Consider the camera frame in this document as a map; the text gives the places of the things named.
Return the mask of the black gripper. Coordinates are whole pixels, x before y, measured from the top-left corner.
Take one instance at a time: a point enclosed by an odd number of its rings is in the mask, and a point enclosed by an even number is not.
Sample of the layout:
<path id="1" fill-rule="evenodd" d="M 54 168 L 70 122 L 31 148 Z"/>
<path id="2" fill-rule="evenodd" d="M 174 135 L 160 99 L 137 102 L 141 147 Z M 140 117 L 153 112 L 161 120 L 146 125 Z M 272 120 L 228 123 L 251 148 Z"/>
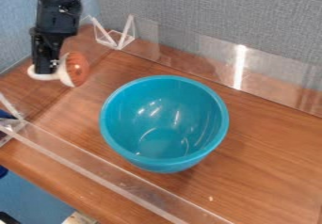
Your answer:
<path id="1" fill-rule="evenodd" d="M 35 0 L 34 26 L 30 29 L 35 74 L 53 73 L 62 40 L 77 33 L 81 10 L 81 0 Z"/>

